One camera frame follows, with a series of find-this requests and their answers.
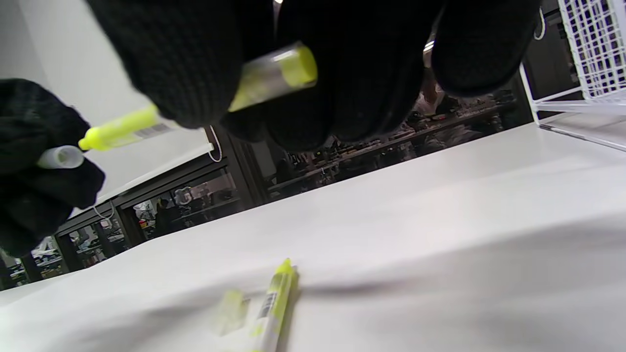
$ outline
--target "white tabletop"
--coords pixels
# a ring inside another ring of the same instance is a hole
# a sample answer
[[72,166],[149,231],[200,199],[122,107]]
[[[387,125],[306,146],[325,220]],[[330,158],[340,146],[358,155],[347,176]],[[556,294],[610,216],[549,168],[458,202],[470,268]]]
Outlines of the white tabletop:
[[624,215],[626,153],[527,125],[132,248],[0,308],[0,349],[213,351],[202,308],[290,257],[286,351],[623,351]]

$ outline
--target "yellow highlighter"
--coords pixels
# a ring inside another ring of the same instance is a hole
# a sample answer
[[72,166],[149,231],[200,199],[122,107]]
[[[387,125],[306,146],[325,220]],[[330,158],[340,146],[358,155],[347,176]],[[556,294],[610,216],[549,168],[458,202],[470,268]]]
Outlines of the yellow highlighter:
[[[229,111],[287,95],[317,83],[317,65],[310,49],[298,42],[244,65]],[[180,128],[159,115],[155,106],[134,111],[90,128],[78,142],[83,150],[109,150]]]
[[295,271],[289,259],[286,259],[276,269],[270,282],[270,288],[265,294],[261,312],[252,326],[252,345],[249,352],[276,351],[294,275]]

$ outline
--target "black glove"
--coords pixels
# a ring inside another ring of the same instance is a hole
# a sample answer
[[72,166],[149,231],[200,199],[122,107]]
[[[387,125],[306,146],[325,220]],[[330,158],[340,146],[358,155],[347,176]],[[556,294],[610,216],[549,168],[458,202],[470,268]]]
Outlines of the black glove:
[[54,234],[72,209],[96,201],[105,176],[85,159],[78,168],[35,166],[49,148],[78,145],[89,125],[76,110],[27,80],[0,80],[0,248],[21,257]]
[[[540,0],[88,0],[134,86],[167,118],[221,124],[288,150],[330,134],[347,142],[397,128],[419,93],[436,19],[432,67],[448,93],[505,84],[532,39]],[[301,40],[319,66],[315,88],[227,113],[243,62]]]

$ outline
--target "barcode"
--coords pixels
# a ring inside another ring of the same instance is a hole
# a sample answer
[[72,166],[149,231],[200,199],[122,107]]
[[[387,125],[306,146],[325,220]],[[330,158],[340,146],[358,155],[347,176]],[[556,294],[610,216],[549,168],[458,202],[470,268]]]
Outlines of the barcode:
[[162,133],[165,133],[169,130],[171,130],[170,127],[167,127],[163,123],[159,123],[158,125],[154,125],[148,128],[143,128],[141,130],[135,131],[135,135],[137,135],[140,138],[150,138],[155,135],[160,135]]
[[261,313],[259,313],[259,318],[265,318],[270,313],[270,310],[274,305],[274,301],[276,300],[276,296],[278,296],[276,292],[267,295],[265,302],[263,303],[263,309],[261,309]]

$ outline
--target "cable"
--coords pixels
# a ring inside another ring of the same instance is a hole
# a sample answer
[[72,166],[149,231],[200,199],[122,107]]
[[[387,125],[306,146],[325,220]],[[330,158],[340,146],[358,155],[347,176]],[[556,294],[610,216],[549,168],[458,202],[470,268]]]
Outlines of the cable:
[[541,18],[541,34],[539,34],[538,37],[537,34],[533,32],[533,37],[535,37],[535,40],[542,40],[543,37],[546,35],[546,19],[543,16],[543,9],[541,8],[541,6],[539,7],[539,17]]
[[213,126],[209,125],[209,127],[211,128],[211,132],[213,133],[213,138],[215,138],[215,144],[217,144],[217,148],[220,150],[220,157],[218,159],[215,159],[213,157],[213,154],[211,154],[211,151],[208,152],[208,156],[211,158],[211,160],[213,160],[216,163],[219,163],[222,161],[222,146],[220,145],[220,140],[217,139],[217,135],[215,134],[215,130],[213,129]]
[[102,214],[100,214],[100,213],[98,212],[98,209],[96,209],[96,205],[95,205],[95,204],[94,204],[94,205],[92,205],[91,207],[93,208],[93,211],[95,211],[95,212],[96,212],[96,215],[97,215],[97,216],[101,217],[101,218],[102,218],[102,219],[104,219],[104,220],[111,220],[111,218],[113,217],[113,204],[111,204],[111,201],[110,201],[110,200],[109,200],[109,205],[111,206],[111,215],[109,215],[109,217],[104,217],[104,216],[102,216]]

